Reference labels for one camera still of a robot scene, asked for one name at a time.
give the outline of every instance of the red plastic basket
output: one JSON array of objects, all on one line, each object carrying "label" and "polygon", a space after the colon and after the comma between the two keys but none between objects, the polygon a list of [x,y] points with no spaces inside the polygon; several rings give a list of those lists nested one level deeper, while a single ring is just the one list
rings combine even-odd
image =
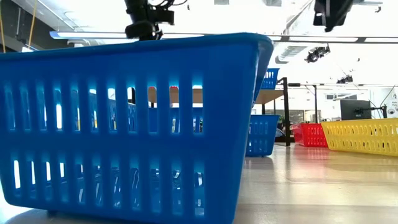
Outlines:
[{"label": "red plastic basket", "polygon": [[293,125],[294,141],[306,147],[328,147],[321,124]]}]

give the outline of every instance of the black equipment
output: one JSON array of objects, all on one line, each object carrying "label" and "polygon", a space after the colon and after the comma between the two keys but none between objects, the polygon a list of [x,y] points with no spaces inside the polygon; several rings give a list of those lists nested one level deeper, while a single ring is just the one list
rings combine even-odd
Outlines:
[{"label": "black equipment", "polygon": [[353,4],[354,0],[316,0],[313,25],[325,26],[325,32],[342,26]]},{"label": "black equipment", "polygon": [[[163,36],[159,24],[174,25],[174,12],[170,11],[169,7],[185,4],[188,0],[182,0],[183,2],[178,4],[174,3],[175,0],[163,0],[158,5],[151,5],[148,0],[124,1],[127,6],[126,12],[132,21],[125,29],[127,38],[159,40]],[[326,32],[332,31],[335,26],[343,25],[353,3],[354,0],[316,0],[313,25],[325,26]]]},{"label": "black equipment", "polygon": [[326,47],[315,47],[308,51],[308,56],[304,60],[307,63],[314,63],[317,62],[318,59],[323,58],[328,53],[330,53],[329,44]]},{"label": "black equipment", "polygon": [[346,75],[345,77],[337,80],[337,84],[352,83],[353,81],[354,81],[354,79],[353,79],[352,75]]},{"label": "black equipment", "polygon": [[165,0],[153,6],[148,0],[124,0],[126,12],[130,15],[132,24],[126,27],[128,39],[159,40],[163,32],[159,29],[160,23],[174,25],[174,12],[169,10],[174,0]]},{"label": "black equipment", "polygon": [[387,107],[371,107],[370,101],[340,100],[341,120],[372,119],[373,110],[381,110],[383,118],[387,118]]}]

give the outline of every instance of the basket rim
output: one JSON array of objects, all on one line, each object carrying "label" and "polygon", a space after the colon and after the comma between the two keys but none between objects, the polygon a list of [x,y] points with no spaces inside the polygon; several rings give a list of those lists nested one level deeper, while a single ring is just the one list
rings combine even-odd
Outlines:
[{"label": "basket rim", "polygon": [[268,45],[269,47],[273,46],[272,41],[266,35],[243,32],[236,34],[206,35],[203,37],[191,37],[181,39],[137,41],[127,44],[109,44],[69,49],[40,50],[23,54],[2,54],[0,55],[0,62],[2,60],[27,60],[43,59],[49,57],[60,58],[97,54],[138,53],[161,50],[186,49],[191,47],[201,47],[204,45],[225,45],[247,42],[258,44],[261,43],[262,45]]}]

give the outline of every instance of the light fixture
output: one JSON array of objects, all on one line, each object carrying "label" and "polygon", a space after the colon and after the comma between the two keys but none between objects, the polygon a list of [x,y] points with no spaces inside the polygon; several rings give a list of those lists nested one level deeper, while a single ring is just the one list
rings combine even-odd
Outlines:
[{"label": "light fixture", "polygon": [[[51,31],[53,39],[126,39],[125,33],[117,32],[57,32]],[[202,37],[204,34],[166,33],[164,39]]]}]

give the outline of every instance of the ceiling light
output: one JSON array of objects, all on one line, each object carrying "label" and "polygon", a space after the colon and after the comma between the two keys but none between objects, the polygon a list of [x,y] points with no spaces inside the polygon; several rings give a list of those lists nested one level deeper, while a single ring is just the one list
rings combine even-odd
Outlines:
[{"label": "ceiling light", "polygon": [[365,43],[380,42],[380,43],[398,43],[398,37],[368,37]]},{"label": "ceiling light", "polygon": [[53,39],[126,39],[125,33],[117,32],[57,32],[51,31]]},{"label": "ceiling light", "polygon": [[[50,35],[53,39],[126,39],[125,33],[113,32],[57,32],[51,31]],[[202,37],[203,34],[164,34],[163,38],[188,38]]]},{"label": "ceiling light", "polygon": [[290,41],[297,42],[356,42],[356,37],[290,37]]}]

